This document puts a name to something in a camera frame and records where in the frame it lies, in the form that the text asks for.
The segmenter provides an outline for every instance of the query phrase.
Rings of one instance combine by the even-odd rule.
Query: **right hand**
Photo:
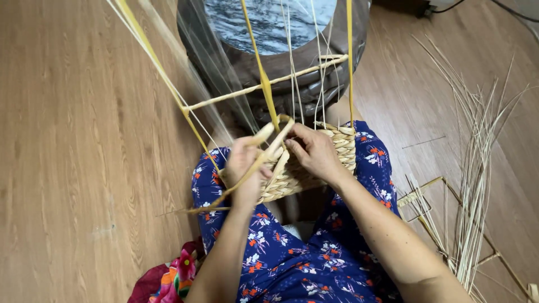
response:
[[[297,136],[303,141],[305,149],[293,139],[287,139],[285,144],[309,173],[324,180],[332,187],[342,177],[351,176],[348,169],[339,161],[333,141],[328,135],[317,132],[301,123],[294,124],[288,134]]]

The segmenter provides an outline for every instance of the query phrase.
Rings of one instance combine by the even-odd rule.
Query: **left hand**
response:
[[[251,140],[251,136],[234,140],[229,159],[226,162],[227,174],[231,185],[237,184],[254,163],[257,148],[256,146],[248,145]],[[259,171],[254,172],[232,193],[232,206],[254,208],[260,197],[261,178],[270,178],[271,176],[272,172],[262,165]]]

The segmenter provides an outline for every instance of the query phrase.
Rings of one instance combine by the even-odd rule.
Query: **yellow strip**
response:
[[[350,127],[356,130],[354,127],[354,115],[352,114],[354,111],[354,103],[352,101],[352,0],[346,0],[346,21],[347,21],[347,27],[348,27],[348,77],[350,79],[350,91],[348,92],[348,98],[350,103]]]
[[[266,98],[266,104],[268,106],[269,115],[271,116],[271,121],[273,126],[280,132],[279,122],[277,119],[277,113],[275,112],[275,105],[273,105],[273,98],[271,96],[271,84],[264,68],[262,68],[262,62],[260,61],[260,55],[258,55],[257,44],[254,41],[253,31],[251,30],[251,22],[249,22],[249,17],[247,16],[247,7],[245,6],[245,0],[241,0],[241,7],[243,8],[243,15],[245,17],[245,23],[247,23],[247,30],[249,30],[249,36],[251,37],[251,42],[253,43],[254,55],[257,58],[258,70],[260,71],[260,85],[262,86],[262,91],[264,92],[264,98]]]
[[[146,47],[146,49],[150,53],[150,56],[153,58],[154,65],[155,65],[157,71],[159,72],[159,74],[161,75],[161,78],[163,78],[166,85],[168,86],[168,88],[172,92],[172,95],[174,96],[174,100],[176,100],[176,103],[178,104],[178,106],[182,110],[182,113],[183,113],[185,119],[187,120],[187,123],[189,124],[189,126],[191,127],[193,132],[195,133],[195,136],[197,137],[197,139],[202,144],[202,147],[204,148],[204,151],[207,153],[208,157],[210,158],[211,163],[213,163],[213,166],[215,166],[215,169],[217,169],[217,171],[219,171],[219,167],[217,167],[217,164],[215,163],[215,161],[211,157],[210,152],[208,151],[208,147],[204,143],[204,140],[202,140],[200,134],[198,133],[197,129],[195,128],[195,125],[191,121],[191,118],[189,118],[189,111],[182,105],[181,100],[179,99],[178,95],[176,94],[176,91],[174,90],[174,86],[172,85],[172,83],[170,83],[170,79],[168,79],[167,74],[165,73],[163,66],[159,62],[159,59],[157,58],[153,48],[150,45],[150,41],[148,40],[148,38],[144,34],[144,31],[142,30],[139,23],[135,19],[135,16],[133,15],[133,12],[131,12],[131,9],[129,8],[129,6],[127,5],[125,0],[116,0],[116,4],[120,8],[122,14],[126,18],[127,22],[129,23],[129,25],[131,26],[133,31],[136,32],[139,35],[139,38],[141,40],[141,44],[143,44]]]

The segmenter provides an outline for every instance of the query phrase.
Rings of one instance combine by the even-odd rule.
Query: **hand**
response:
[[[257,155],[255,146],[250,146],[252,137],[242,137],[234,140],[226,162],[227,177],[231,186],[237,184],[249,170]],[[235,207],[254,208],[260,197],[260,179],[270,178],[272,172],[264,165],[255,171],[239,188],[232,193],[232,203]]]
[[[300,164],[311,174],[324,180],[332,187],[343,176],[351,176],[348,169],[339,161],[333,141],[328,135],[317,132],[301,123],[294,124],[288,134],[299,137],[305,144],[304,149],[295,140],[287,139],[285,141],[286,147],[292,150]]]

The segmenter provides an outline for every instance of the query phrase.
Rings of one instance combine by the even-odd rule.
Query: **forearm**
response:
[[[185,302],[235,302],[252,212],[246,207],[230,210]]]
[[[452,290],[455,298],[469,298],[457,279],[419,236],[400,218],[380,204],[355,178],[344,178],[334,185],[352,213],[366,243],[376,255],[405,299],[417,287]],[[422,301],[412,295],[414,301]]]

